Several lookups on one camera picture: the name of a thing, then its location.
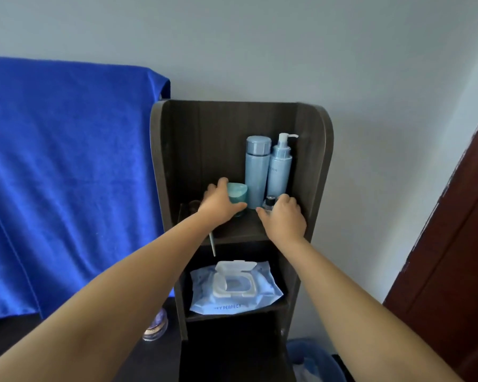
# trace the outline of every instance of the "person's right arm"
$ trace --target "person's right arm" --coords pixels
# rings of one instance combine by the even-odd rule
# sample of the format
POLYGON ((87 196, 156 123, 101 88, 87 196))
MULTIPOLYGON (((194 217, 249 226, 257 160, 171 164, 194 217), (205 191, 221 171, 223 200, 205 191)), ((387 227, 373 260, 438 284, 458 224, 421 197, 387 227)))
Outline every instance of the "person's right arm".
POLYGON ((357 382, 461 381, 418 335, 303 238, 306 222, 294 198, 283 194, 271 215, 262 208, 257 213, 357 382))

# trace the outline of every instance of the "wet wipes package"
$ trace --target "wet wipes package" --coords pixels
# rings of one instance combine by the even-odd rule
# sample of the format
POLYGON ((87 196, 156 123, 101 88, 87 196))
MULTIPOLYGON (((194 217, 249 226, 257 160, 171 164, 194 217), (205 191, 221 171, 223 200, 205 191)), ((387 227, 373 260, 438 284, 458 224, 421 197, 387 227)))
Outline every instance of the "wet wipes package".
POLYGON ((233 315, 269 306, 283 296, 267 261, 220 261, 191 271, 190 310, 202 315, 233 315))

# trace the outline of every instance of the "forearm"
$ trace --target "forearm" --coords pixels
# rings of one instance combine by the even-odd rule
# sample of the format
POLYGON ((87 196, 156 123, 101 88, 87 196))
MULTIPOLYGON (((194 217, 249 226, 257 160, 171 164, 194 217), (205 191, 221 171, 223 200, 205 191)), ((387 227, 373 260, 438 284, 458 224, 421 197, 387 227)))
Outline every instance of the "forearm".
POLYGON ((0 380, 110 380, 215 226, 196 213, 96 277, 0 358, 0 380))
POLYGON ((310 243, 287 244, 282 252, 358 382, 460 381, 420 337, 310 243))

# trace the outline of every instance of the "door frame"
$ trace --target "door frame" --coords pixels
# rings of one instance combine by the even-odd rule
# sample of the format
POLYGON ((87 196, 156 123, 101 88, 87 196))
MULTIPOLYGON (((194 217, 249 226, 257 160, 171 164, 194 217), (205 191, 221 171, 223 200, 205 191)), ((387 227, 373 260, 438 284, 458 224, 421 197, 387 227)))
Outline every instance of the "door frame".
POLYGON ((478 129, 383 303, 402 321, 477 202, 478 129))

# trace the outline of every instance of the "wipes dispenser opening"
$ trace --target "wipes dispenser opening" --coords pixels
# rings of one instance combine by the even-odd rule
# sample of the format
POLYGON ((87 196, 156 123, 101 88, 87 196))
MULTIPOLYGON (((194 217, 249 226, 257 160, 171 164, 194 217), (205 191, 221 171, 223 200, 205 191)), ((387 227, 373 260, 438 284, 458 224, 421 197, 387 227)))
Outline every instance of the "wipes dispenser opening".
POLYGON ((212 294, 215 297, 255 297, 257 287, 249 271, 256 265, 255 261, 219 261, 212 279, 212 294))

